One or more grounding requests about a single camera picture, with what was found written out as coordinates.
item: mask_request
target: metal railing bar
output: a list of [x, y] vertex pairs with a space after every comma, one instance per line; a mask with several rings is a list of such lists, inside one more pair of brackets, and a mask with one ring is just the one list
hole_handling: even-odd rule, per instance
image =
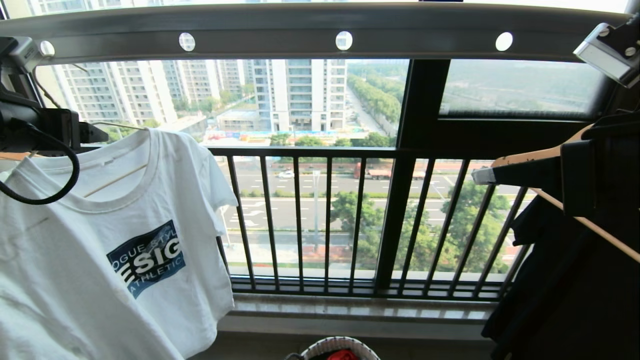
[[255, 278], [253, 276], [253, 262], [251, 261], [251, 250], [249, 249], [249, 239], [246, 235], [246, 226], [244, 224], [244, 213], [242, 210], [242, 200], [240, 199], [240, 189], [238, 188], [238, 178], [236, 175], [236, 164], [234, 163], [233, 156], [227, 156], [227, 162], [229, 164], [229, 176], [231, 177], [231, 186], [238, 200], [238, 207], [236, 208], [238, 214], [238, 221], [240, 224], [240, 233], [242, 234], [242, 244], [244, 246], [244, 255], [246, 257], [246, 266], [249, 270], [249, 278], [251, 279], [251, 287], [255, 289]]
[[324, 290], [329, 290], [329, 246], [331, 236], [331, 175], [333, 158], [326, 159], [326, 215], [324, 218]]
[[509, 213], [507, 214], [506, 219], [504, 219], [504, 224], [502, 225], [502, 229], [500, 230], [500, 233], [498, 234], [498, 238], [497, 238], [495, 244], [493, 245], [493, 249], [491, 250], [491, 254], [489, 255], [489, 259], [487, 259], [486, 264], [484, 265], [484, 269], [482, 270], [482, 274], [480, 275], [480, 278], [478, 279], [478, 282], [476, 284], [476, 288], [474, 289], [474, 297], [477, 297], [478, 294], [480, 294], [480, 289], [484, 286], [484, 282], [486, 281], [486, 277], [489, 276], [489, 272], [491, 271], [491, 268], [493, 267], [493, 263], [495, 262], [496, 258], [498, 257], [498, 254], [500, 254], [500, 249], [502, 248], [502, 243], [504, 243], [504, 239], [507, 237], [507, 234], [509, 233], [509, 228], [511, 227], [511, 222], [513, 221], [513, 219], [518, 214], [518, 210], [520, 209], [520, 205], [522, 204], [522, 201], [524, 200], [525, 195], [527, 195], [527, 190], [528, 189], [529, 188], [521, 187], [520, 190], [518, 191], [518, 194], [516, 195], [516, 198], [513, 201], [513, 205], [511, 206], [511, 209], [509, 210]]
[[360, 232], [360, 216], [362, 213], [362, 198], [364, 197], [364, 177], [367, 174], [367, 158], [360, 159], [360, 179], [358, 182], [358, 205], [356, 206], [355, 225], [353, 226], [353, 253], [351, 254], [351, 274], [349, 276], [349, 292], [353, 292], [353, 278], [356, 272], [356, 257], [358, 255], [358, 233]]
[[433, 175], [433, 167], [435, 166], [436, 159], [429, 159], [427, 164], [427, 172], [422, 182], [422, 190], [420, 191], [420, 199], [418, 200], [418, 208], [415, 212], [415, 219], [413, 221], [413, 229], [411, 231], [411, 238], [409, 239], [409, 245], [406, 250], [406, 257], [404, 259], [404, 266], [402, 269], [402, 276], [400, 277], [400, 283], [398, 285], [398, 294], [402, 295], [404, 290], [404, 284], [406, 283], [406, 276], [409, 272], [409, 266], [411, 263], [411, 257], [413, 256], [413, 247], [415, 246], [415, 240], [418, 237], [418, 230], [420, 229], [420, 223], [422, 222], [422, 212], [424, 211], [424, 205], [427, 200], [427, 193], [429, 192], [429, 186], [431, 184], [431, 176]]
[[262, 170], [262, 188], [264, 190], [264, 207], [267, 213], [267, 227], [269, 228], [269, 244], [271, 244], [271, 261], [273, 263], [273, 277], [276, 282], [276, 290], [280, 289], [278, 279], [278, 258], [276, 255], [276, 240], [273, 234], [273, 217], [271, 214], [271, 194], [269, 193], [269, 179], [267, 177], [267, 161], [265, 156], [260, 157], [260, 169]]
[[489, 203], [491, 203], [491, 198], [493, 197], [493, 193], [495, 191], [495, 185], [491, 184], [486, 187], [484, 192], [484, 197], [482, 202], [480, 203], [480, 208], [478, 209], [478, 214], [476, 215], [476, 221], [471, 227], [471, 232], [469, 232], [467, 244], [465, 245], [465, 250], [462, 253], [462, 257], [458, 261], [458, 268], [456, 269], [456, 273], [453, 275], [453, 280], [451, 281], [451, 286], [449, 287], [448, 296], [453, 296], [453, 291], [456, 289], [458, 285], [458, 281], [460, 280], [460, 275], [462, 271], [465, 269], [465, 265], [467, 264], [467, 259], [469, 254], [471, 253], [471, 249], [474, 246], [474, 242], [476, 241], [476, 236], [478, 231], [480, 231], [480, 226], [482, 226], [482, 221], [484, 219], [484, 214], [486, 214], [486, 210], [489, 208]]
[[438, 239], [438, 247], [436, 248], [436, 252], [433, 255], [431, 268], [429, 269], [429, 275], [427, 275], [427, 279], [424, 282], [424, 289], [422, 291], [425, 295], [428, 295], [429, 293], [429, 287], [431, 286], [431, 282], [433, 281], [433, 275], [436, 272], [436, 268], [438, 267], [438, 261], [440, 260], [440, 253], [442, 252], [444, 241], [447, 239], [449, 226], [451, 225], [451, 220], [453, 219], [453, 214], [456, 210], [456, 205], [458, 203], [458, 198], [460, 197], [460, 190], [462, 189], [462, 184], [465, 182], [465, 176], [467, 174], [467, 169], [469, 168], [469, 163], [470, 163], [469, 159], [465, 159], [462, 161], [462, 166], [460, 167], [460, 172], [458, 173], [458, 178], [456, 179], [456, 185], [453, 189], [453, 193], [451, 194], [451, 199], [449, 201], [449, 209], [447, 210], [447, 214], [444, 218], [444, 223], [442, 224], [440, 238]]
[[296, 192], [296, 232], [298, 234], [298, 270], [300, 271], [300, 290], [304, 290], [304, 276], [302, 273], [302, 217], [300, 213], [300, 170], [299, 158], [293, 158], [293, 183]]
[[225, 254], [225, 248], [222, 245], [222, 237], [216, 236], [216, 243], [218, 244], [218, 251], [220, 251], [220, 257], [222, 258], [222, 262], [225, 264], [225, 268], [227, 269], [227, 274], [231, 274], [229, 272], [229, 265], [227, 264], [227, 255]]
[[522, 245], [520, 252], [518, 252], [518, 255], [516, 256], [515, 260], [513, 261], [513, 264], [511, 265], [511, 268], [509, 269], [509, 272], [507, 273], [507, 277], [504, 279], [504, 282], [500, 287], [500, 291], [498, 291], [498, 299], [502, 299], [502, 297], [504, 296], [504, 293], [507, 291], [507, 287], [511, 285], [511, 281], [513, 280], [513, 277], [515, 276], [515, 274], [518, 272], [518, 269], [520, 268], [520, 265], [522, 264], [524, 257], [527, 255], [527, 252], [529, 251], [530, 246], [531, 244]]

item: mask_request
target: white car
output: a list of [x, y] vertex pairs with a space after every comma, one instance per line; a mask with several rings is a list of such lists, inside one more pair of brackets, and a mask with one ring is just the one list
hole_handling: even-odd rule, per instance
[[291, 179], [293, 177], [295, 177], [296, 174], [293, 172], [293, 170], [286, 170], [283, 172], [278, 173], [277, 177], [281, 178], [281, 179]]

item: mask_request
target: blue logo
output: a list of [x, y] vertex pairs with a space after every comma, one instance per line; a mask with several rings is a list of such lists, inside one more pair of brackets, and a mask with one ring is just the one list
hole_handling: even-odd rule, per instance
[[134, 298], [184, 268], [173, 220], [121, 244], [107, 254], [107, 258]]

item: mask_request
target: apartment building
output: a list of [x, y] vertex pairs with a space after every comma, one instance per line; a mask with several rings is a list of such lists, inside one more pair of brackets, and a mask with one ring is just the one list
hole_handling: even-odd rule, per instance
[[329, 131], [345, 123], [345, 59], [254, 60], [260, 118], [270, 131]]

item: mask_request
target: truck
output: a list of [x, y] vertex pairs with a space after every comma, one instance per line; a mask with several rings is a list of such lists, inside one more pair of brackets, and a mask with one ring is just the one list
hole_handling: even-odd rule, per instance
[[[360, 163], [356, 163], [356, 166], [353, 169], [353, 178], [354, 179], [359, 179], [360, 178]], [[379, 169], [375, 169], [375, 168], [370, 168], [367, 169], [365, 172], [365, 178], [366, 179], [374, 179], [374, 180], [383, 180], [383, 179], [390, 179], [391, 178], [391, 169], [385, 169], [385, 168], [379, 168]], [[414, 171], [413, 172], [413, 180], [421, 180], [424, 179], [424, 172], [421, 171]]]

